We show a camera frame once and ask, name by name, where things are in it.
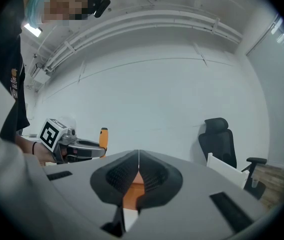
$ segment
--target office chair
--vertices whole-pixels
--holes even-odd
[[[208,153],[213,153],[213,156],[226,164],[236,168],[236,156],[234,150],[233,133],[228,129],[228,123],[224,118],[212,118],[205,120],[205,133],[200,134],[198,141],[203,150],[204,156],[207,160]],[[265,185],[258,183],[256,188],[252,188],[252,174],[257,164],[266,164],[266,159],[258,157],[249,157],[246,161],[250,162],[248,168],[242,170],[249,170],[249,175],[244,189],[250,192],[257,199],[260,199],[265,191]]]

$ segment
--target white plastic part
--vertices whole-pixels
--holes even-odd
[[[218,172],[241,189],[244,188],[249,175],[248,170],[241,172],[214,157],[213,153],[208,153],[206,166]]]
[[[41,84],[46,83],[51,77],[46,74],[44,70],[42,70],[40,67],[38,67],[35,70],[34,80],[37,82],[40,82]]]
[[[68,128],[72,128],[76,131],[76,120],[70,115],[63,115],[58,118],[58,121]]]

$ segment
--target white ceiling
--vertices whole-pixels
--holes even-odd
[[[84,21],[44,24],[40,26],[43,32],[39,37],[35,37],[27,29],[23,28],[21,34],[22,56],[26,71],[28,71],[34,53],[56,24],[58,26],[47,37],[40,49],[39,53],[42,57],[38,56],[34,59],[32,67],[35,66],[36,62],[42,63],[48,59],[58,46],[63,44],[70,36],[75,36],[105,19],[111,19],[126,12],[145,10],[178,10],[204,15],[213,19],[220,18],[221,23],[243,33],[245,25],[255,9],[256,2],[257,0],[111,0],[110,6],[99,19],[90,16],[88,20]],[[25,85],[29,85],[32,81],[27,76]]]

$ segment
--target chair armrest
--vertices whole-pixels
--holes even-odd
[[[249,157],[246,159],[247,162],[251,162],[252,164],[266,164],[267,160],[264,158],[258,158],[258,157]]]

